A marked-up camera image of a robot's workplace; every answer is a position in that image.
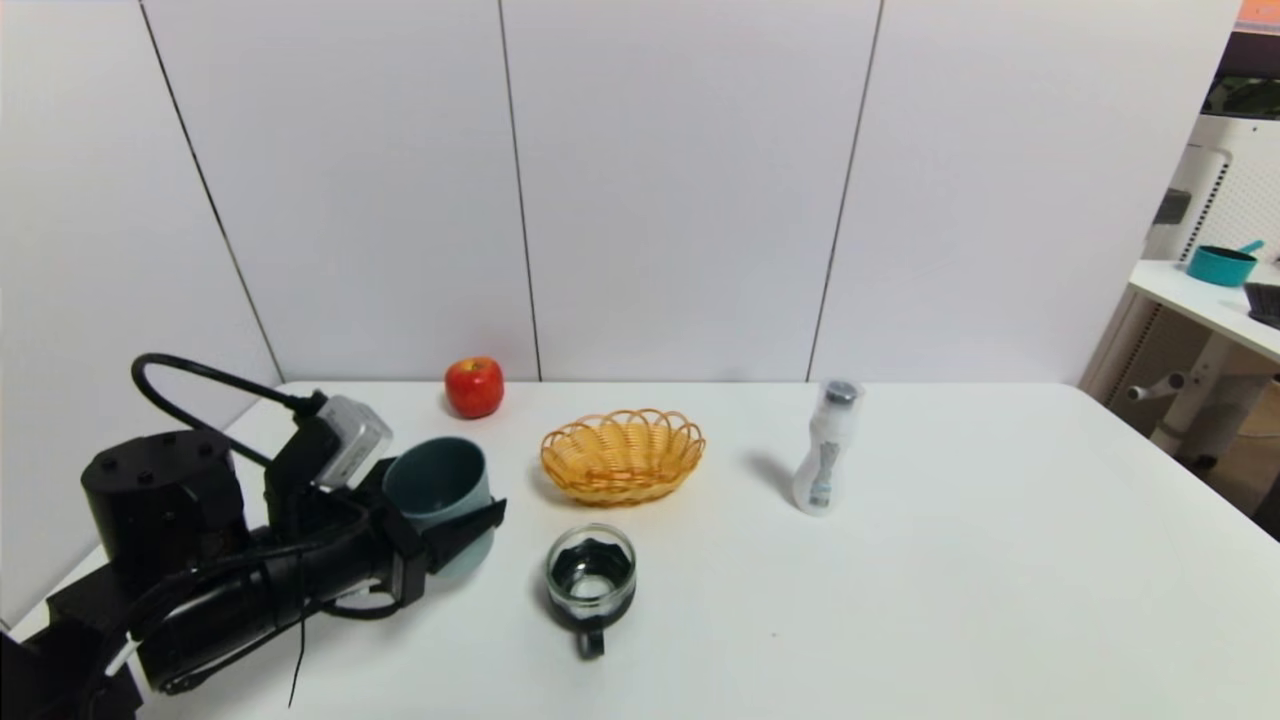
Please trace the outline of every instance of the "plastic bottle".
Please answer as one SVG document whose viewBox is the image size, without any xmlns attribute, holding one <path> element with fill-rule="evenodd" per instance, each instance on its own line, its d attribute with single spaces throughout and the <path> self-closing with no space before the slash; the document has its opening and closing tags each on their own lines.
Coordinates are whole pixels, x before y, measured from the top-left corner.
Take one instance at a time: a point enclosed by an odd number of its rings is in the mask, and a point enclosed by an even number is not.
<svg viewBox="0 0 1280 720">
<path fill-rule="evenodd" d="M 813 447 L 796 470 L 791 492 L 796 507 L 810 515 L 826 515 L 841 486 L 836 464 L 854 436 L 854 419 L 863 389 L 847 380 L 827 380 L 818 393 L 818 409 L 809 420 Z"/>
</svg>

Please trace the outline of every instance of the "panel seam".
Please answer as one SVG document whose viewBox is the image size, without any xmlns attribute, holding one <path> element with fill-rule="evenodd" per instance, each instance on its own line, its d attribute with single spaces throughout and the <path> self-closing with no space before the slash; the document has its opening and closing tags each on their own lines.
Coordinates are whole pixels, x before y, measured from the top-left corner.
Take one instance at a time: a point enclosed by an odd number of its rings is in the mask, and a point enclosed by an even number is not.
<svg viewBox="0 0 1280 720">
<path fill-rule="evenodd" d="M 876 29 L 872 32 L 872 47 L 867 56 L 867 77 L 863 78 L 863 96 L 858 102 L 858 122 L 854 124 L 854 141 L 849 149 L 849 167 L 845 168 L 845 187 L 840 193 L 840 209 L 836 211 L 836 233 L 831 238 L 831 255 L 827 258 L 827 277 L 822 283 L 822 301 L 818 304 L 818 323 L 813 328 L 813 346 L 809 348 L 809 368 L 805 369 L 804 379 L 813 378 L 813 361 L 818 355 L 818 334 L 822 331 L 822 315 L 827 309 L 827 291 L 831 288 L 831 270 L 836 265 L 836 243 L 840 241 L 840 223 L 845 219 L 845 202 L 849 201 L 849 179 L 854 174 L 854 156 L 858 152 L 858 137 L 863 131 L 863 117 L 867 114 L 867 94 L 872 87 L 872 67 L 876 64 L 876 45 L 879 42 L 881 20 L 884 18 L 884 0 L 881 0 L 876 10 Z"/>
<path fill-rule="evenodd" d="M 218 205 L 214 202 L 214 195 L 209 190 L 209 182 L 205 181 L 205 170 L 200 167 L 200 158 L 196 156 L 196 146 L 191 142 L 191 133 L 187 132 L 187 122 L 182 118 L 182 110 L 178 109 L 178 97 L 173 94 L 173 83 L 169 82 L 169 72 L 164 67 L 164 58 L 160 56 L 160 45 L 156 42 L 156 33 L 151 29 L 151 18 L 147 15 L 147 8 L 143 0 L 138 0 L 138 10 L 142 12 L 142 22 L 147 26 L 147 36 L 151 37 L 151 50 L 156 54 L 156 63 L 160 65 L 160 77 L 164 78 L 165 90 L 169 91 L 169 101 L 173 102 L 174 115 L 178 117 L 178 127 L 182 128 L 182 136 L 187 140 L 187 150 L 191 152 L 191 161 L 196 165 L 196 176 L 200 177 L 200 187 L 205 190 L 205 199 L 209 201 L 209 209 L 214 213 L 214 222 L 218 223 L 218 232 L 223 236 L 223 245 L 227 247 L 227 255 L 232 259 L 232 266 L 236 269 L 236 277 L 239 279 L 241 288 L 244 291 L 244 300 L 248 301 L 248 309 L 253 314 L 253 322 L 257 324 L 257 332 L 262 334 L 262 343 L 266 345 L 266 354 L 271 359 L 271 365 L 275 368 L 275 374 L 280 378 L 282 383 L 289 382 L 289 378 L 284 375 L 280 369 L 280 360 L 275 356 L 275 348 L 271 347 L 271 338 L 266 334 L 266 327 L 262 324 L 262 316 L 257 311 L 257 305 L 253 302 L 253 295 L 248 291 L 248 283 L 244 282 L 244 272 L 241 270 L 239 259 L 236 258 L 236 251 L 232 249 L 230 240 L 227 237 L 227 228 L 223 225 L 223 217 L 218 213 Z"/>
<path fill-rule="evenodd" d="M 507 78 L 507 110 L 511 115 L 511 151 L 516 159 L 516 199 L 520 201 L 520 236 L 525 242 L 525 278 L 529 281 L 529 319 L 534 324 L 534 363 L 543 380 L 543 354 L 538 345 L 538 309 L 534 306 L 534 265 L 529 255 L 529 223 L 525 219 L 525 183 L 520 174 L 520 143 L 516 141 L 516 101 L 511 92 L 511 59 L 507 55 L 507 19 L 498 0 L 498 32 L 502 36 L 502 68 Z"/>
</svg>

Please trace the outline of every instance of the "black mug handle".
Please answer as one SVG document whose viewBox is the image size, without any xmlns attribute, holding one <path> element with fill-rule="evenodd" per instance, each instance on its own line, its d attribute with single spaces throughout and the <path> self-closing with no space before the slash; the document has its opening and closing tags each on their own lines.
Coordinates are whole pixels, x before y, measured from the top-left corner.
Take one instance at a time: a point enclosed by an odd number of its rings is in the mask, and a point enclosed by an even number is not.
<svg viewBox="0 0 1280 720">
<path fill-rule="evenodd" d="M 604 628 L 591 628 L 579 633 L 577 652 L 582 660 L 595 660 L 604 655 Z"/>
</svg>

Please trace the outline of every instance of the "woven basket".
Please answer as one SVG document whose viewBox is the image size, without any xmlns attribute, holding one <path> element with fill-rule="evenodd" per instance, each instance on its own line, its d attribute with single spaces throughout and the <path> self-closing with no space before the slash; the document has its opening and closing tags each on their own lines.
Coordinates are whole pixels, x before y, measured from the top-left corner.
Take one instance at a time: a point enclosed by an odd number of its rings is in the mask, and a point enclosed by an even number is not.
<svg viewBox="0 0 1280 720">
<path fill-rule="evenodd" d="M 582 505 L 636 505 L 685 482 L 707 441 L 680 413 L 588 415 L 543 438 L 543 469 Z"/>
</svg>

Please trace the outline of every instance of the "apple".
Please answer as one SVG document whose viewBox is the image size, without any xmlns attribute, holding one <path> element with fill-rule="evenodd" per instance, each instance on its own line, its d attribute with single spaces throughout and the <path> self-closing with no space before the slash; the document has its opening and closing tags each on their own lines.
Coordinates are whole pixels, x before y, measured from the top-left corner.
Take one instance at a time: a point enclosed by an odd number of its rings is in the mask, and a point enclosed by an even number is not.
<svg viewBox="0 0 1280 720">
<path fill-rule="evenodd" d="M 467 357 L 444 373 L 444 392 L 463 418 L 484 418 L 502 404 L 502 368 L 493 357 Z"/>
</svg>

